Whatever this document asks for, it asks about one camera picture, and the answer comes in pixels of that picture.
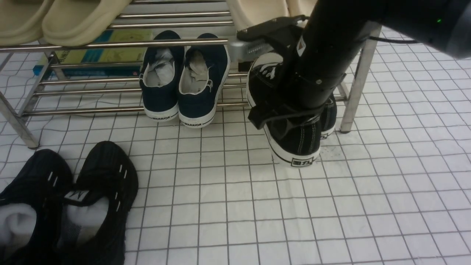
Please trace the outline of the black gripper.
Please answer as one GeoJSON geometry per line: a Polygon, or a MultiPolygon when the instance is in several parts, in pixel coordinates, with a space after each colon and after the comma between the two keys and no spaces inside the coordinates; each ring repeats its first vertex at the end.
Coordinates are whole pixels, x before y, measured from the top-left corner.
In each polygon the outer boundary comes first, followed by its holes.
{"type": "Polygon", "coordinates": [[[318,117],[346,72],[346,26],[252,26],[247,40],[264,40],[283,58],[274,87],[255,101],[249,120],[275,139],[318,117]]]}

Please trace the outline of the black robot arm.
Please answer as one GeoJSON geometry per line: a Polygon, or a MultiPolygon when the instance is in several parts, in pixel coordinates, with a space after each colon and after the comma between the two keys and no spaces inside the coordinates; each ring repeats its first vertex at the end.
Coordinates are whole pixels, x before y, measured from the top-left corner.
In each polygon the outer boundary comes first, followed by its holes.
{"type": "Polygon", "coordinates": [[[275,88],[249,120],[281,139],[320,113],[371,33],[385,26],[455,59],[470,57],[469,0],[319,0],[309,18],[278,17],[237,34],[264,39],[283,57],[275,88]],[[297,22],[307,20],[304,28],[297,22]]]}

